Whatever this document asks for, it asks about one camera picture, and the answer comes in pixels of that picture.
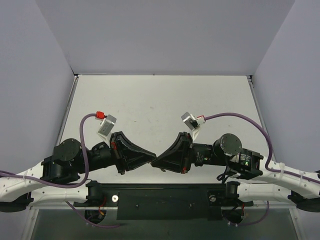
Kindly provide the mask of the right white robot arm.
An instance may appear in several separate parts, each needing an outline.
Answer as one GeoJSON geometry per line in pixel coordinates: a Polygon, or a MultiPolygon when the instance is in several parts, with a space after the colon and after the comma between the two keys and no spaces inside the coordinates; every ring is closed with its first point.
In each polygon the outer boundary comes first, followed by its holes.
{"type": "Polygon", "coordinates": [[[213,144],[194,143],[180,132],[174,143],[151,162],[154,168],[186,174],[192,165],[223,166],[217,180],[230,187],[223,192],[230,205],[251,201],[279,201],[295,204],[299,210],[320,211],[320,173],[307,172],[269,160],[242,147],[240,139],[226,133],[213,144]]]}

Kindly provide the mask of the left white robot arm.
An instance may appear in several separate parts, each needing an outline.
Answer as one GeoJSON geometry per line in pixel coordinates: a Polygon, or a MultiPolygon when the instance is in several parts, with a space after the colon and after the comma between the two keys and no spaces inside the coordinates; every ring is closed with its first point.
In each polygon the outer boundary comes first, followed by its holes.
{"type": "Polygon", "coordinates": [[[61,202],[75,202],[81,207],[104,205],[102,184],[87,182],[89,172],[115,166],[123,175],[155,159],[155,153],[130,142],[121,131],[112,134],[109,144],[100,142],[92,149],[69,138],[36,166],[18,174],[0,173],[0,210],[14,213],[61,202]]]}

